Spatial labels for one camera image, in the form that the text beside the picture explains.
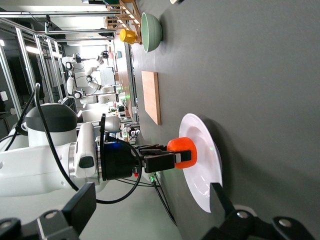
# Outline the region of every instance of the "bolt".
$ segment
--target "bolt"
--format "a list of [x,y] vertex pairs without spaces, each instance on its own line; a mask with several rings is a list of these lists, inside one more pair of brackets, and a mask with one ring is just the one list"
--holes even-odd
[[11,225],[11,221],[5,221],[0,224],[0,229],[5,229]]
[[242,219],[247,219],[249,217],[248,213],[246,213],[245,211],[238,211],[236,215]]
[[49,212],[47,215],[45,215],[45,218],[52,219],[56,214],[57,214],[56,211]]
[[287,219],[280,219],[279,223],[286,228],[291,228],[292,226],[291,222]]

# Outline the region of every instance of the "plate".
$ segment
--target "plate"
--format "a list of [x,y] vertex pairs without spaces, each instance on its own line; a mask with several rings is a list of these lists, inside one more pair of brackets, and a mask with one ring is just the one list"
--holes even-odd
[[207,213],[210,211],[210,183],[222,184],[222,165],[219,151],[204,122],[188,113],[181,121],[179,137],[190,138],[197,150],[195,165],[184,168],[183,173],[196,203]]

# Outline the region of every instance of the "gray table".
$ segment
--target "gray table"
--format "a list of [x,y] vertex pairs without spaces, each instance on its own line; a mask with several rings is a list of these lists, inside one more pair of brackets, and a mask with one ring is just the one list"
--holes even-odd
[[[132,46],[143,137],[167,144],[182,117],[203,115],[221,153],[224,189],[265,221],[289,216],[320,238],[320,2],[137,0],[160,19],[153,52]],[[141,71],[158,72],[162,125],[144,110]],[[163,173],[183,239],[215,222],[183,172]]]

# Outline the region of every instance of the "yellow cup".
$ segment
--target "yellow cup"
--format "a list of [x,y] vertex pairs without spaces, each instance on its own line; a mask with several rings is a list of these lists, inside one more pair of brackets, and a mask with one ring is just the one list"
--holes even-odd
[[120,31],[120,40],[122,42],[133,44],[137,39],[137,35],[134,31],[130,31],[127,29],[122,29]]

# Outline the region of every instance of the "wooden cutting board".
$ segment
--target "wooden cutting board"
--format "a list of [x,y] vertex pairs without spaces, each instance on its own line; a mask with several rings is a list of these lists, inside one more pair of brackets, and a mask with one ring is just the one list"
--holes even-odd
[[142,71],[144,109],[157,125],[161,125],[158,73]]

